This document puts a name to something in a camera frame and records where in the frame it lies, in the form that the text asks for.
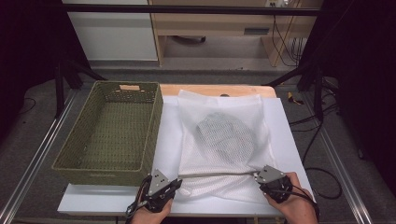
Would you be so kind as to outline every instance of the white table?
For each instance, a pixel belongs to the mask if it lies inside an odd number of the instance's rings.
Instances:
[[[177,178],[181,156],[177,97],[163,97],[163,114],[158,134],[153,169],[160,169],[170,180]],[[271,134],[271,146],[278,168],[296,172],[303,188],[310,188],[292,137],[283,106],[278,98],[263,98],[264,116]],[[137,187],[68,185],[58,211],[74,216],[123,216],[134,201]],[[174,199],[171,217],[279,217],[280,213],[264,203],[243,203],[207,197],[199,200]]]

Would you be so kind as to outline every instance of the white mesh laundry bag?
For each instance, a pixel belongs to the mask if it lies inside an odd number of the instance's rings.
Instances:
[[[211,97],[180,91],[177,100],[183,198],[211,195],[263,203],[259,184],[249,174],[276,165],[260,95]]]

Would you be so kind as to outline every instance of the wicker basket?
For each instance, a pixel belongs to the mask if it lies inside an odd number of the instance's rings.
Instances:
[[[76,185],[139,186],[162,111],[159,83],[95,82],[52,169]]]

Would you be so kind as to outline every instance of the hand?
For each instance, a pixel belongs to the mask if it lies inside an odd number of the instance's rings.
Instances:
[[[147,208],[142,207],[134,213],[131,224],[160,224],[171,212],[173,199],[170,199],[163,207],[161,213],[152,213]]]
[[[302,189],[296,173],[286,173],[286,175],[290,178],[290,182],[293,186]],[[312,195],[307,189],[302,190],[312,199]],[[297,188],[293,188],[293,192],[304,194],[304,192],[301,192]],[[315,209],[307,199],[296,195],[290,195],[285,202],[277,203],[267,194],[264,194],[264,197],[267,199],[269,204],[271,204],[285,216],[289,224],[318,223]]]

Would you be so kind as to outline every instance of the black curtain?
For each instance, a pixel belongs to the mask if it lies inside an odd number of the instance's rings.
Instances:
[[[26,91],[54,79],[60,62],[71,59],[90,68],[67,13],[42,4],[0,1],[0,139],[18,116]],[[68,69],[65,78],[78,79],[77,71]]]

